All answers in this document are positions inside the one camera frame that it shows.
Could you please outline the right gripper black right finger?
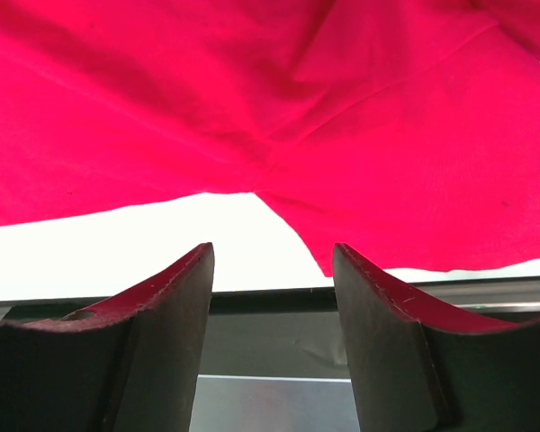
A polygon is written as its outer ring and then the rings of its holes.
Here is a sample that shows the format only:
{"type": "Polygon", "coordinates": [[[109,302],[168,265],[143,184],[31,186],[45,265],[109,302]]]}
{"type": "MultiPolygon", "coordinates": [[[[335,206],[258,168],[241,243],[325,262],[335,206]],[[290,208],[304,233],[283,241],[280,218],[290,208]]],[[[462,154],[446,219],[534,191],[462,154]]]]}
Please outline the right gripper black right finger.
{"type": "Polygon", "coordinates": [[[540,431],[540,317],[463,310],[345,244],[333,272],[363,431],[540,431]]]}

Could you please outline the black base mounting strip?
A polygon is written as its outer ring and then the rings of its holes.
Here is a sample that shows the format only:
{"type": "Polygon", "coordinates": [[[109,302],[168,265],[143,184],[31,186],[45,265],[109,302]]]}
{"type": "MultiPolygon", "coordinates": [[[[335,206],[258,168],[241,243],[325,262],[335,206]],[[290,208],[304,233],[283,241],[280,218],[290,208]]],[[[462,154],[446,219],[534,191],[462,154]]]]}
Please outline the black base mounting strip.
{"type": "MultiPolygon", "coordinates": [[[[540,276],[416,286],[489,317],[540,316],[540,276]]],[[[202,349],[203,375],[346,379],[347,356],[333,287],[216,292],[202,349]]]]}

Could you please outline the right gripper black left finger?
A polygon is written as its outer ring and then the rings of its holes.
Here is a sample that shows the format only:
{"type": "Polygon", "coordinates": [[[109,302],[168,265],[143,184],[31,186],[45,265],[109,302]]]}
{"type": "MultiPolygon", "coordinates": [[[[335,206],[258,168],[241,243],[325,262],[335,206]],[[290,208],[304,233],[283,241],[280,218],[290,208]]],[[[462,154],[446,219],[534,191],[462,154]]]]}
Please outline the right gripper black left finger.
{"type": "Polygon", "coordinates": [[[0,319],[0,431],[186,431],[213,270],[202,243],[62,319],[0,319]]]}

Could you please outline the crimson red t-shirt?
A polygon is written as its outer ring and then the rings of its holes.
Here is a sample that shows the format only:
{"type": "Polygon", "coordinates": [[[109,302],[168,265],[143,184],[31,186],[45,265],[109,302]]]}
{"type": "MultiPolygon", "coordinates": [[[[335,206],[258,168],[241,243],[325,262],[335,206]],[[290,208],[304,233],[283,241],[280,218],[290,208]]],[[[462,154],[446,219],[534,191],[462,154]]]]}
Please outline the crimson red t-shirt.
{"type": "Polygon", "coordinates": [[[540,1],[0,1],[0,226],[199,193],[326,275],[540,258],[540,1]]]}

